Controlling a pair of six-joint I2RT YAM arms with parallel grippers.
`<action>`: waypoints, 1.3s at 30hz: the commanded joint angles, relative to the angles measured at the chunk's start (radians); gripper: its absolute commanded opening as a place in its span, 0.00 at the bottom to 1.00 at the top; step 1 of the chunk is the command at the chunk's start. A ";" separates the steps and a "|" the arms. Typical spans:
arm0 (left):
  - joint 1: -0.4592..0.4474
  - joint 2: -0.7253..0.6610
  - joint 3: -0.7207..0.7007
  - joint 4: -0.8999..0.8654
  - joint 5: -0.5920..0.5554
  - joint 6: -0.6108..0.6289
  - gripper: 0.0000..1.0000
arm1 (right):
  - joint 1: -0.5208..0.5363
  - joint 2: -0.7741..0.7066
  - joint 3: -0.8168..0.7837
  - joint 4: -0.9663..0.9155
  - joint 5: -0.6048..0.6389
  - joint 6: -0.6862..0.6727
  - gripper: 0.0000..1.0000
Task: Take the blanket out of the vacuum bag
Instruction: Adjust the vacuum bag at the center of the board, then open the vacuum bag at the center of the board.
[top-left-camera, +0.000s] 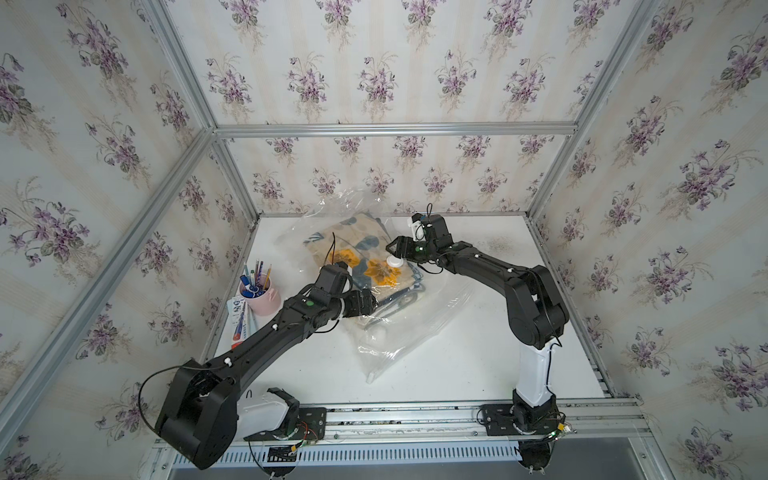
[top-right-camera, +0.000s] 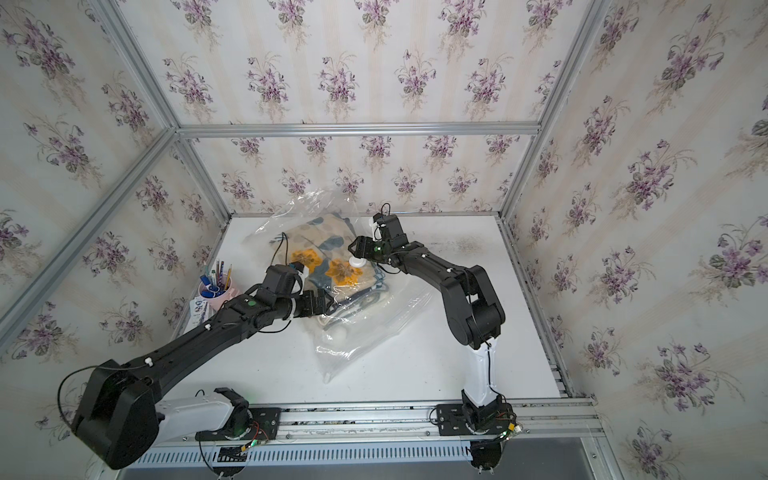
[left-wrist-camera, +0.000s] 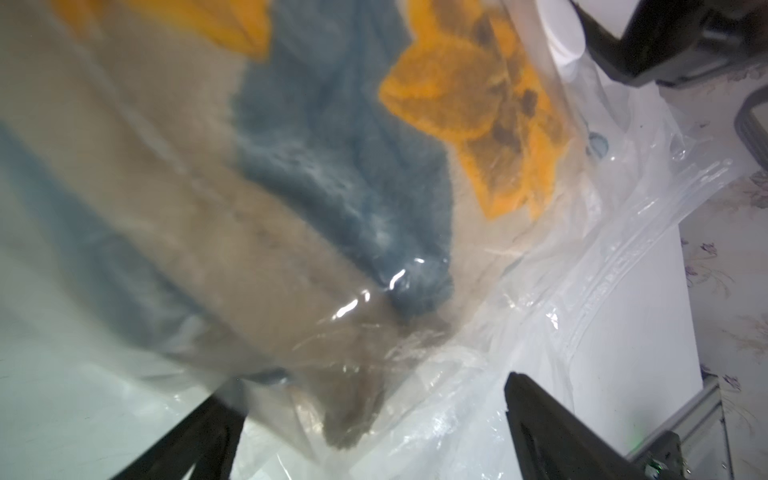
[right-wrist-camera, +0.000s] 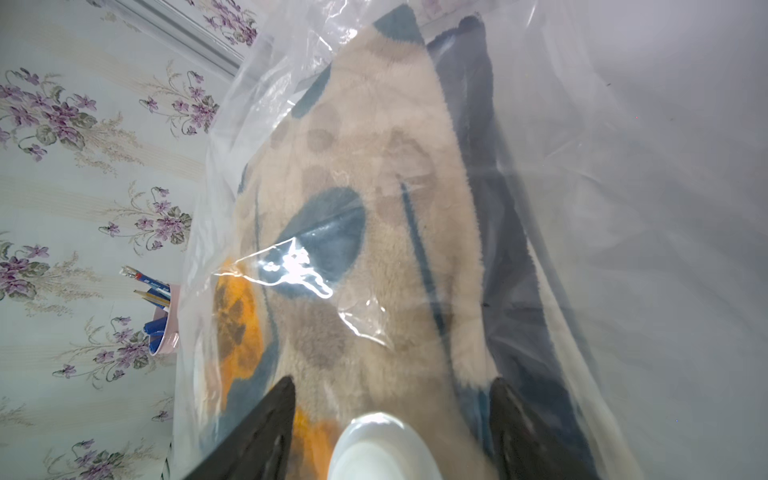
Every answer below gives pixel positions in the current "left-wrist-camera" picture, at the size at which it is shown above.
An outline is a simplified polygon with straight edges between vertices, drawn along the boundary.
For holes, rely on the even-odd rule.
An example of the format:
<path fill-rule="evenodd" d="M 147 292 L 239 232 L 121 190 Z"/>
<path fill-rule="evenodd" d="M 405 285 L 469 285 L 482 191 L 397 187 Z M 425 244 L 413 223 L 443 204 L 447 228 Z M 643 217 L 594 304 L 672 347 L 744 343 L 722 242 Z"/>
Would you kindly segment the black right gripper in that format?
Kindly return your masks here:
<path fill-rule="evenodd" d="M 631 87 L 688 87 L 767 59 L 765 1 L 641 1 L 620 37 L 572 5 L 591 58 Z"/>

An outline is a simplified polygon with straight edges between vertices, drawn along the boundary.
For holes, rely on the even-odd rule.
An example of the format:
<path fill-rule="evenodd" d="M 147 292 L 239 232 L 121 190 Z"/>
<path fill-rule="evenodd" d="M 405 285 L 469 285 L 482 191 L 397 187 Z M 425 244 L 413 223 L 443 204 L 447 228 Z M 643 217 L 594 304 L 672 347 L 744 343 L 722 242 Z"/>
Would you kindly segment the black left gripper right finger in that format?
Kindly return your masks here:
<path fill-rule="evenodd" d="M 524 479 L 643 479 L 642 470 L 594 434 L 525 374 L 504 387 L 507 421 Z"/>

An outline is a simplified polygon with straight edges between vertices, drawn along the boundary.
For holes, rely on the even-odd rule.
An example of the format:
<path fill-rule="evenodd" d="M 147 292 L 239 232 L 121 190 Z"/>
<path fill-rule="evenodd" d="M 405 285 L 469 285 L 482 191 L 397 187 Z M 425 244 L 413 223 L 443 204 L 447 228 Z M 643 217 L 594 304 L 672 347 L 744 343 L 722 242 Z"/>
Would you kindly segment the beige floral fleece blanket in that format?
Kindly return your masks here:
<path fill-rule="evenodd" d="M 97 330 L 355 447 L 546 223 L 573 128 L 510 1 L 5 1 L 1 247 Z"/>

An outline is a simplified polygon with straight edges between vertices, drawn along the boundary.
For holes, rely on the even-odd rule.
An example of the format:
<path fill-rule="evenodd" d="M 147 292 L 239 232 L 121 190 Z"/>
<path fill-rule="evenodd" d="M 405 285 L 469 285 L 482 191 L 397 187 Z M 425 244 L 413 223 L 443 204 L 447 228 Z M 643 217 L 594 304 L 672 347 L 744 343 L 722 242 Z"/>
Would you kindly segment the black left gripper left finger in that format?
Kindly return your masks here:
<path fill-rule="evenodd" d="M 130 479 L 229 479 L 246 416 L 212 396 L 131 464 Z"/>

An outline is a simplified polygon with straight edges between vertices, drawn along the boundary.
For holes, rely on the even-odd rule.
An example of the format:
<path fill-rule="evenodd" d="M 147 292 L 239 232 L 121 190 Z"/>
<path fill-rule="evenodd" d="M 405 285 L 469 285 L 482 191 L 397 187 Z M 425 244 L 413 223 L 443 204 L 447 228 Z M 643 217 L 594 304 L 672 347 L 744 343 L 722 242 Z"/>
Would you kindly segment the clear plastic vacuum bag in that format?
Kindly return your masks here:
<path fill-rule="evenodd" d="M 226 376 L 100 333 L 60 288 L 1 247 L 1 475 L 116 475 L 215 396 L 246 416 L 232 479 L 518 478 L 504 432 L 512 370 L 572 400 L 570 363 L 596 307 L 671 225 L 727 178 L 727 160 L 654 86 L 608 80 L 589 56 L 562 76 L 574 130 L 546 223 L 474 316 L 386 398 L 372 430 L 329 447 L 318 413 L 282 378 Z"/>

